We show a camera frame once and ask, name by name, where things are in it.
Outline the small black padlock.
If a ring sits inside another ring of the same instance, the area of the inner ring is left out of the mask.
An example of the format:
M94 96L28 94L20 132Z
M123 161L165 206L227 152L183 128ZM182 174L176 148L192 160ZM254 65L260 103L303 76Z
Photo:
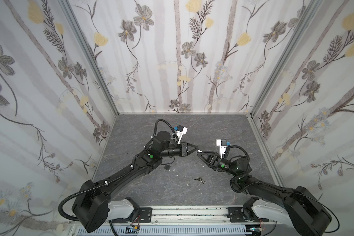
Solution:
M170 165L170 164L166 164L166 165L164 166L164 169L167 170L167 171L170 171L171 165Z

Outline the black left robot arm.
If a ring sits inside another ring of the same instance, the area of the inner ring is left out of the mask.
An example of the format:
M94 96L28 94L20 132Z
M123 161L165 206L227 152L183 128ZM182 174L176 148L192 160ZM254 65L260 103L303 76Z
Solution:
M74 199L72 212L89 233L97 230L108 220L112 197L139 177L158 168L164 157L185 157L198 150L198 146L188 142L177 144L167 131L160 131L147 142L143 151L135 155L129 165L117 173L93 182L86 181L80 191L71 196Z

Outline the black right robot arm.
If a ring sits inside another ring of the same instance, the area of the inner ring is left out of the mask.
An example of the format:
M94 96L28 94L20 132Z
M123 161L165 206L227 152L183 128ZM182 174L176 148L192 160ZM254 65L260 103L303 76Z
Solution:
M332 221L330 213L304 187L287 188L267 183L250 175L247 152L227 159L228 153L197 151L211 169L232 175L230 187L236 193L251 195L239 217L253 222L268 219L294 227L302 236L322 236Z

